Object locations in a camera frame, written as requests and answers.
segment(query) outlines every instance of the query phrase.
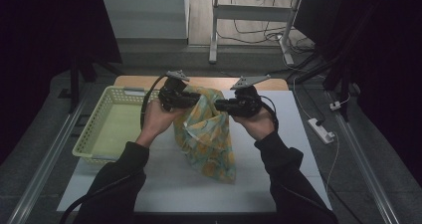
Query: white table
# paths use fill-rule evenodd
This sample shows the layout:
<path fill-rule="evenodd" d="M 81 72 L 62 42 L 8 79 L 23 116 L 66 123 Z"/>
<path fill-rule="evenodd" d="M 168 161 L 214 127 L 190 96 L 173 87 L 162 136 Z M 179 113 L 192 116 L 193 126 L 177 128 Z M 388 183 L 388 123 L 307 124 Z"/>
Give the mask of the white table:
<path fill-rule="evenodd" d="M 273 100 L 280 121 L 280 136 L 287 146 L 304 153 L 301 172 L 331 208 L 293 94 L 288 91 L 259 93 Z M 234 97 L 233 91 L 223 91 L 223 94 L 226 99 Z M 237 168 L 234 184 L 217 182 L 190 167 L 174 141 L 173 128 L 158 137 L 151 147 L 145 167 L 146 182 L 139 192 L 135 212 L 275 212 L 269 176 L 259 150 L 253 145 L 254 141 L 232 120 L 230 132 Z M 80 160 L 57 210 L 66 210 L 72 202 L 86 194 L 100 168 Z"/>

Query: hand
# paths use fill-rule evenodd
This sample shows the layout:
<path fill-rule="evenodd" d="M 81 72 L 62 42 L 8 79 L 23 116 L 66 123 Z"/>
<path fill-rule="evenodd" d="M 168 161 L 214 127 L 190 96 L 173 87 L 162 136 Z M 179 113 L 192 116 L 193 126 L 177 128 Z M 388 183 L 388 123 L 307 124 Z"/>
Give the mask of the hand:
<path fill-rule="evenodd" d="M 185 112 L 186 110 L 183 109 L 173 109 L 168 112 L 162 107 L 159 99 L 149 102 L 145 111 L 143 129 L 136 139 L 136 143 L 150 147 L 155 138 L 166 131 L 171 123 Z"/>
<path fill-rule="evenodd" d="M 248 134 L 256 141 L 260 141 L 275 130 L 273 118 L 264 108 L 261 108 L 261 110 L 252 117 L 233 116 L 233 120 L 241 124 Z"/>

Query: basket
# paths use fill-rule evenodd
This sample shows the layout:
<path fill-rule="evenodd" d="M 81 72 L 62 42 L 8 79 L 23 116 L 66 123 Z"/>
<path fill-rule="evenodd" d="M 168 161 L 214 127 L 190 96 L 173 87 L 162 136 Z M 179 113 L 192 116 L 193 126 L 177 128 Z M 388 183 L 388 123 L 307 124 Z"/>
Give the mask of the basket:
<path fill-rule="evenodd" d="M 129 140 L 140 133 L 140 109 L 144 89 L 110 86 L 105 88 L 94 112 L 72 150 L 88 163 L 116 161 Z M 158 97 L 151 93 L 150 100 Z"/>

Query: person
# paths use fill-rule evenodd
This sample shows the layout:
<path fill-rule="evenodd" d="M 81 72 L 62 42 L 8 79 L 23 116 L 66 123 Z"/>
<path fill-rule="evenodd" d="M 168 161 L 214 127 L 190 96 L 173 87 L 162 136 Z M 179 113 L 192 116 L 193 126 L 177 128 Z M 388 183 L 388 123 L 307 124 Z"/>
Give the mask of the person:
<path fill-rule="evenodd" d="M 179 109 L 167 112 L 159 100 L 148 104 L 139 137 L 135 142 L 129 141 L 126 144 L 116 162 L 108 163 L 100 170 L 88 193 L 101 190 L 122 178 L 124 181 L 84 202 L 74 223 L 132 223 L 137 193 L 146 179 L 143 167 L 148 161 L 149 147 L 184 112 Z M 261 151 L 265 169 L 270 175 L 270 192 L 276 203 L 280 223 L 337 222 L 335 215 L 325 207 L 300 172 L 303 154 L 284 145 L 267 110 L 261 109 L 249 118 L 233 116 L 233 120 L 246 129 Z"/>

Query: table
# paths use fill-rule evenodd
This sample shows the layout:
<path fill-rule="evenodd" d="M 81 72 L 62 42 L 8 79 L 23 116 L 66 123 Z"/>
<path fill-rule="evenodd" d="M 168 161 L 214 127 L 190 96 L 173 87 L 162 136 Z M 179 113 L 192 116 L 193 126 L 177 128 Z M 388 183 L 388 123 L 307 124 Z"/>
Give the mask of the table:
<path fill-rule="evenodd" d="M 123 76 L 118 77 L 114 84 L 147 89 L 156 79 L 157 77 Z M 190 78 L 188 84 L 223 90 L 228 99 L 234 97 L 234 92 L 228 89 L 237 81 L 235 78 L 194 77 Z M 295 99 L 292 92 L 288 91 L 286 82 L 269 79 L 256 84 L 256 88 L 260 95 L 269 97 L 275 103 L 281 137 L 287 146 L 294 146 L 304 153 L 301 172 L 330 207 Z M 234 184 L 216 182 L 191 168 L 175 143 L 173 128 L 169 128 L 151 146 L 150 158 L 145 167 L 147 179 L 139 192 L 141 198 L 136 201 L 134 210 L 142 213 L 190 215 L 275 213 L 276 207 L 269 191 L 270 180 L 260 153 L 252 144 L 253 139 L 232 120 L 230 132 L 237 169 Z M 58 207 L 59 211 L 64 211 L 87 192 L 100 168 L 98 165 L 79 161 Z"/>

